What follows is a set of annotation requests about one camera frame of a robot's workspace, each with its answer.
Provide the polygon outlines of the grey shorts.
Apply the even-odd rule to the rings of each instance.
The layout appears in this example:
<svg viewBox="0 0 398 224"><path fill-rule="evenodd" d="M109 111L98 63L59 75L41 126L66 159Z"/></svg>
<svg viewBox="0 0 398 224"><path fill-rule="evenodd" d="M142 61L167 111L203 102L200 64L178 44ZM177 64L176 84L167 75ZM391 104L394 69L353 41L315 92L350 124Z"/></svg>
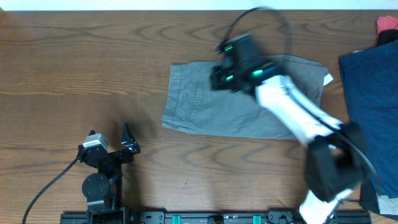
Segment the grey shorts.
<svg viewBox="0 0 398 224"><path fill-rule="evenodd" d="M340 122L319 109L328 70L319 62L271 55L280 73L256 87L255 95L212 90L212 68L221 62L171 65L163 125L191 134L258 139L298 139L331 134Z"/></svg>

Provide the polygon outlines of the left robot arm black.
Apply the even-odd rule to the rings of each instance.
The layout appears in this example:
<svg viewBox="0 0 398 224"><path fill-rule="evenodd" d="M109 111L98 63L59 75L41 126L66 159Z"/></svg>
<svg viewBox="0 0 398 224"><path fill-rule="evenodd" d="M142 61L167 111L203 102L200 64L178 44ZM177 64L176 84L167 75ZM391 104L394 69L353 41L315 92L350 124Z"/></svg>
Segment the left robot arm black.
<svg viewBox="0 0 398 224"><path fill-rule="evenodd" d="M109 144L105 137L92 130L83 144L78 146L78 160L97 169L82 184L82 192L91 212L115 210L122 205L122 165L132 162L134 155L141 152L127 122L123 124L121 144L124 149L108 152Z"/></svg>

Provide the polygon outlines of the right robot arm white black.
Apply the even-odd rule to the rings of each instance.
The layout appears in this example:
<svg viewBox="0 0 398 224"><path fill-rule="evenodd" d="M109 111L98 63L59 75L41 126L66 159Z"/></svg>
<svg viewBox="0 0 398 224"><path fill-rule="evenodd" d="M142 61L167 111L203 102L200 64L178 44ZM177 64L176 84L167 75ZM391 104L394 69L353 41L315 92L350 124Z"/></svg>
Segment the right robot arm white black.
<svg viewBox="0 0 398 224"><path fill-rule="evenodd" d="M212 90L241 91L276 116L307 149L305 200L295 213L266 214L267 223L370 223L368 213L340 212L339 205L375 174L366 157L364 134L355 122L343 123L309 100L287 68L267 58L249 34L225 37L223 56L212 69Z"/></svg>

